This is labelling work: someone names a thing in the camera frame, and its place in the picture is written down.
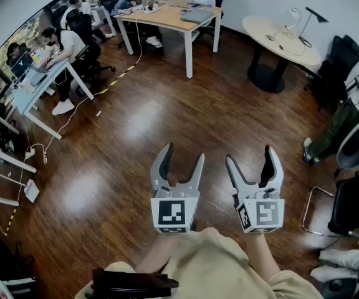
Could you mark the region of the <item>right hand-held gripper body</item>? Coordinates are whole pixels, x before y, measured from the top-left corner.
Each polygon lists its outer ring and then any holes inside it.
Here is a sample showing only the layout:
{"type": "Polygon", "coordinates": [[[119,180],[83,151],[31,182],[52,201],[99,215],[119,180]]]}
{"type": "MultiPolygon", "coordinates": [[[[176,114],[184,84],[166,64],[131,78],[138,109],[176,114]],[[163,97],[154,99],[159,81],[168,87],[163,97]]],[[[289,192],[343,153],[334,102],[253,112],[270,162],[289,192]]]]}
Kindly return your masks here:
{"type": "Polygon", "coordinates": [[[243,233],[266,234],[283,226],[285,201],[279,189],[258,190],[248,196],[239,191],[233,198],[243,233]]]}

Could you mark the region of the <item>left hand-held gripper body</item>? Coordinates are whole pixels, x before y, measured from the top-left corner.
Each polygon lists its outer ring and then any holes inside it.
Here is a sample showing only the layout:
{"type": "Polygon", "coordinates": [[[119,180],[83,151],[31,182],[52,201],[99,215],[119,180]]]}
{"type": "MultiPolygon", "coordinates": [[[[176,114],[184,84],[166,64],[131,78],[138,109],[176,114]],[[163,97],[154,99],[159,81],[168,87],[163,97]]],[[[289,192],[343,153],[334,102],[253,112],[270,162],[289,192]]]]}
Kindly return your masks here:
{"type": "Polygon", "coordinates": [[[178,183],[152,180],[151,213],[153,226],[160,234],[190,232],[200,198],[199,179],[178,183]]]}

